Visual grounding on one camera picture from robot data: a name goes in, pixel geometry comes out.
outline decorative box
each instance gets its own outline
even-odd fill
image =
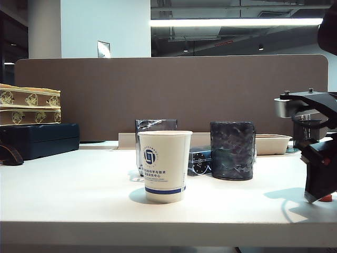
[[[190,148],[188,176],[199,176],[211,172],[211,147]]]
[[[0,126],[61,123],[60,109],[2,109],[1,106]]]
[[[2,108],[60,109],[60,91],[0,84]]]

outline brown partition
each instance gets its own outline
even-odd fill
[[[211,121],[253,121],[258,133],[292,135],[275,115],[284,90],[328,89],[322,55],[20,60],[17,86],[61,90],[62,121],[80,124],[81,140],[117,140],[135,119],[178,119],[209,131]]]

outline patterned cylindrical cup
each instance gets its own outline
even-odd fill
[[[213,177],[251,179],[254,153],[255,129],[252,122],[211,122]]]
[[[160,203],[182,200],[192,132],[149,131],[138,135],[146,198]]]

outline red part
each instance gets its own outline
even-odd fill
[[[328,166],[328,165],[330,164],[330,162],[331,162],[330,158],[328,158],[328,157],[324,158],[323,161],[324,161],[323,164],[324,164],[325,166]]]
[[[325,197],[321,198],[319,201],[320,202],[332,202],[332,195],[331,194],[326,195]]]

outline small box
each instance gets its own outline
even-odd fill
[[[199,176],[211,172],[211,147],[193,147],[190,149],[188,176]]]
[[[77,150],[78,124],[34,124],[0,127],[0,140],[13,146],[23,160]]]

